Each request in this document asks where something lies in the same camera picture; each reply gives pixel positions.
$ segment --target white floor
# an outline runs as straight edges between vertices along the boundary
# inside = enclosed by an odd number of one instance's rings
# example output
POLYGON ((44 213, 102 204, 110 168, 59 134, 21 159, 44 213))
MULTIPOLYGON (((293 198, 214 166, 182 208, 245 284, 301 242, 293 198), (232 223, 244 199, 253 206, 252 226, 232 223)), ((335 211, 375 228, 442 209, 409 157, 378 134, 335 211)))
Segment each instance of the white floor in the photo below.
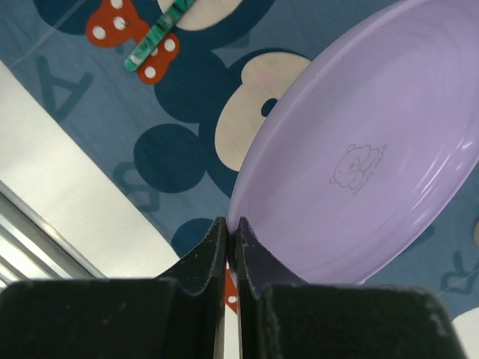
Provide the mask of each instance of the white floor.
MULTIPOLYGON (((0 62, 0 182, 107 277, 153 277, 178 258, 171 247, 0 62)), ((479 359, 479 309, 454 320, 479 359)), ((238 353, 236 314, 225 318, 225 358, 238 353)))

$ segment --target black clamp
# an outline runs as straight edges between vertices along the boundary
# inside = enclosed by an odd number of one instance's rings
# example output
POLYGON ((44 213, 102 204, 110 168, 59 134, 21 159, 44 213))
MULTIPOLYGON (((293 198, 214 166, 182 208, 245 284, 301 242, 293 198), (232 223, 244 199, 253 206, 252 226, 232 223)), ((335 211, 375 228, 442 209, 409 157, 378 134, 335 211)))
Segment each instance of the black clamp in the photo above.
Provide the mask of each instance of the black clamp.
POLYGON ((225 266, 244 359, 466 359, 422 289, 310 285, 217 218, 154 279, 25 281, 0 295, 0 359, 223 358, 225 266))

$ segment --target white polka dot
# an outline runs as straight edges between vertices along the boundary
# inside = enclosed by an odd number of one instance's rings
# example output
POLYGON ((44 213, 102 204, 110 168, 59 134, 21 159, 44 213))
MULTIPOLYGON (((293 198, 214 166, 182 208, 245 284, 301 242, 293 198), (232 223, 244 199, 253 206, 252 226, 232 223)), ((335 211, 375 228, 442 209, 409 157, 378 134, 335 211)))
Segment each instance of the white polka dot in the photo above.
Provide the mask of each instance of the white polka dot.
POLYGON ((129 59, 135 64, 135 65, 139 65, 140 64, 140 59, 134 55, 131 55, 129 57, 129 59))
POLYGON ((123 17, 117 16, 113 19, 113 25, 118 29, 118 30, 124 30, 126 27, 126 21, 123 17))
POLYGON ((174 41, 172 39, 167 39, 165 41, 165 50, 168 51, 168 52, 172 52, 176 49, 177 47, 177 44, 174 43, 174 41))
POLYGON ((151 66, 147 67, 146 69, 144 69, 144 74, 146 75, 146 77, 148 77, 149 79, 152 79, 153 77, 155 77, 156 75, 156 71, 154 68, 152 68, 151 66))
POLYGON ((115 9, 121 9, 123 7, 122 0, 110 0, 110 3, 112 4, 112 7, 114 7, 115 9))
POLYGON ((103 40, 106 37, 106 31, 101 26, 95 26, 91 32, 98 40, 103 40))

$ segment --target dark blue circle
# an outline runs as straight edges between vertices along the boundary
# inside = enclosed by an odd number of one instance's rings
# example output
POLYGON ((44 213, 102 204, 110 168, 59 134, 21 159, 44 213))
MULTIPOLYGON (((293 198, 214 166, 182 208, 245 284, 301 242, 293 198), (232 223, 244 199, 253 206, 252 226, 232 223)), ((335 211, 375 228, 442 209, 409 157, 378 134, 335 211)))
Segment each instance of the dark blue circle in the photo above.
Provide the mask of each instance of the dark blue circle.
POLYGON ((171 246, 177 255, 184 257, 201 242, 212 222, 213 220, 208 218, 195 218, 182 224, 171 239, 171 246))
POLYGON ((268 99, 261 107, 261 116, 268 117, 269 113, 271 112, 272 108, 275 107, 278 99, 268 99))
POLYGON ((239 84, 223 61, 201 43, 181 46, 178 57, 155 85, 156 99, 163 111, 178 121, 216 123, 239 84))
POLYGON ((197 185, 206 171, 205 150, 198 137, 176 124, 144 132, 133 150, 141 178, 154 189, 179 193, 197 185))

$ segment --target embossed bear design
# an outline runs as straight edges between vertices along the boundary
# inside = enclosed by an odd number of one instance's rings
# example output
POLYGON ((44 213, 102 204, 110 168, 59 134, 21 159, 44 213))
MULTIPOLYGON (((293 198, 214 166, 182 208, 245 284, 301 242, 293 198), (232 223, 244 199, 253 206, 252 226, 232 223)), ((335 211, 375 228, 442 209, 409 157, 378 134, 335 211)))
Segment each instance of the embossed bear design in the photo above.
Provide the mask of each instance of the embossed bear design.
POLYGON ((341 187, 350 187, 352 190, 356 190, 369 174, 378 155, 379 149, 377 148, 351 144, 346 155, 336 167, 335 174, 329 179, 329 183, 332 185, 337 183, 341 187))

